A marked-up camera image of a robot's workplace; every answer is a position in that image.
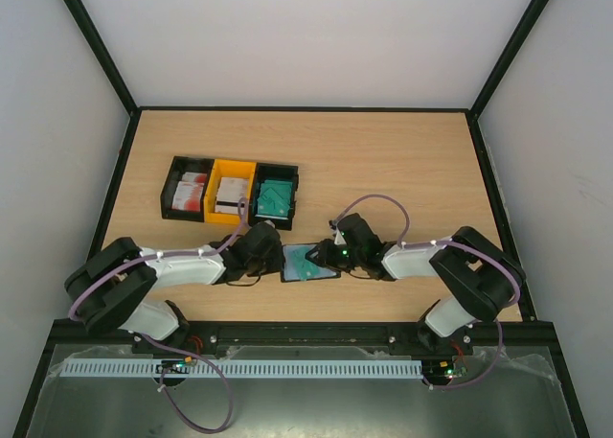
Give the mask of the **teal credit card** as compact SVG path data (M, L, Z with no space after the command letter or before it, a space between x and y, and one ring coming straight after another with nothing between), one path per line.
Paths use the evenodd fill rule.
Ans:
M287 245L284 248L284 278L288 282L325 278L327 271L305 259L309 245Z

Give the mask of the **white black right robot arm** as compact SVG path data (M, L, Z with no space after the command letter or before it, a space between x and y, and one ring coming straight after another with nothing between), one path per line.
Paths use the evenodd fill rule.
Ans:
M417 341L431 354L475 322L492 322L515 305L526 281L521 265L471 226L429 242L384 242L358 214L341 219L335 236L318 242L306 260L334 272L360 268L371 280L438 277L450 295L418 321Z

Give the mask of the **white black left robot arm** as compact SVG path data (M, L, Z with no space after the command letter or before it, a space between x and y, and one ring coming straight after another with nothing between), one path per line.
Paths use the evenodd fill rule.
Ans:
M119 238L73 272L64 283L72 300L69 318L92 336L133 332L171 347L188 338L190 324L170 300L150 295L183 285L238 286L240 280L277 273L283 263L281 236L260 222L246 233L195 249L156 250Z

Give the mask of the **black leather card holder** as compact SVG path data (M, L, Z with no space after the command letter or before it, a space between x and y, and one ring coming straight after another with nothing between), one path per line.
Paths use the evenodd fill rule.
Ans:
M321 267L307 258L315 243L286 244L283 246L284 265L281 270L283 283L337 279L341 273Z

